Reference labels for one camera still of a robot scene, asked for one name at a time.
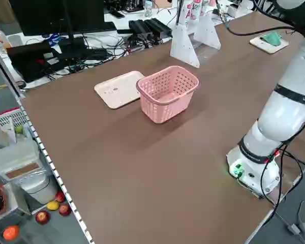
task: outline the basket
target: basket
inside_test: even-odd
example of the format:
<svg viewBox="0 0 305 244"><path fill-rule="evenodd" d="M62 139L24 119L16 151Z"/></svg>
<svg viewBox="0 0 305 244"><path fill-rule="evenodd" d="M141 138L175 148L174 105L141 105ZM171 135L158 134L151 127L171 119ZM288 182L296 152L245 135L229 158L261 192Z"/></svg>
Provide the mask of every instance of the basket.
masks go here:
<svg viewBox="0 0 305 244"><path fill-rule="evenodd" d="M180 66L170 66L137 82L142 111L155 123L163 123L184 111L199 80Z"/></svg>
<svg viewBox="0 0 305 244"><path fill-rule="evenodd" d="M27 120L20 108L13 108L3 113L0 113L0 126L5 126L9 123L9 117L12 118L14 127L24 125Z"/></svg>

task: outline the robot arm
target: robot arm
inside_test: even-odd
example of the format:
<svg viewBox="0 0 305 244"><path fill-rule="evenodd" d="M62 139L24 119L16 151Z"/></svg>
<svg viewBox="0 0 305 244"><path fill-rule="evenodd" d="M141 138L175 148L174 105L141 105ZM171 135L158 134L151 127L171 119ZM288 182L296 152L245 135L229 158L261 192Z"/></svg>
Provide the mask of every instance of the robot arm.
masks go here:
<svg viewBox="0 0 305 244"><path fill-rule="evenodd" d="M273 4L296 25L305 25L305 0L273 0ZM300 101L285 96L283 90L300 97ZM259 119L227 154L230 174L259 196L271 192L280 182L280 171L273 154L303 128L304 100L305 42L272 92Z"/></svg>

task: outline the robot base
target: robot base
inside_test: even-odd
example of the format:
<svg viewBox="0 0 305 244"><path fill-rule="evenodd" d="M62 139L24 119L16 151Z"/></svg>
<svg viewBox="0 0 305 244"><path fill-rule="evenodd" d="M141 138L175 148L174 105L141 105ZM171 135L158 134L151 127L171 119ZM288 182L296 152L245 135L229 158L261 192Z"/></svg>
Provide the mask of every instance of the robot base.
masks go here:
<svg viewBox="0 0 305 244"><path fill-rule="evenodd" d="M263 197L261 190L261 175L264 164L257 164L247 159L239 147L232 149L227 155L229 173L251 189L258 197ZM262 188L265 194L270 193L279 183L279 167L272 160L264 171Z"/></svg>

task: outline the white basket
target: white basket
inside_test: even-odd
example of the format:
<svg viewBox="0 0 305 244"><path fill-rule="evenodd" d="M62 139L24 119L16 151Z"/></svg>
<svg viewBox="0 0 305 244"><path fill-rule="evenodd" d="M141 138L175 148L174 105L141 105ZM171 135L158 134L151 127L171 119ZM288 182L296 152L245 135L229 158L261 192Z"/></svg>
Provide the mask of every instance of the white basket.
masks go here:
<svg viewBox="0 0 305 244"><path fill-rule="evenodd" d="M5 125L8 125L10 117L12 118L12 121L14 123L14 127L22 126L27 122L26 117L22 113L21 109L14 108L12 110L0 114L0 126L3 127Z"/></svg>

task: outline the computer monitor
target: computer monitor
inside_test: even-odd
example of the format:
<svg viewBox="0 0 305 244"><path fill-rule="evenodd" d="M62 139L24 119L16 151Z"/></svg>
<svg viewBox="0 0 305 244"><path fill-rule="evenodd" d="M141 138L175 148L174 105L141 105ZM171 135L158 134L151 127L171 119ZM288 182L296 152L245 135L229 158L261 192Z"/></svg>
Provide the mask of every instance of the computer monitor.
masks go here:
<svg viewBox="0 0 305 244"><path fill-rule="evenodd" d="M73 34L116 30L104 22L103 0L66 0ZM25 36L68 33L62 0L10 0Z"/></svg>

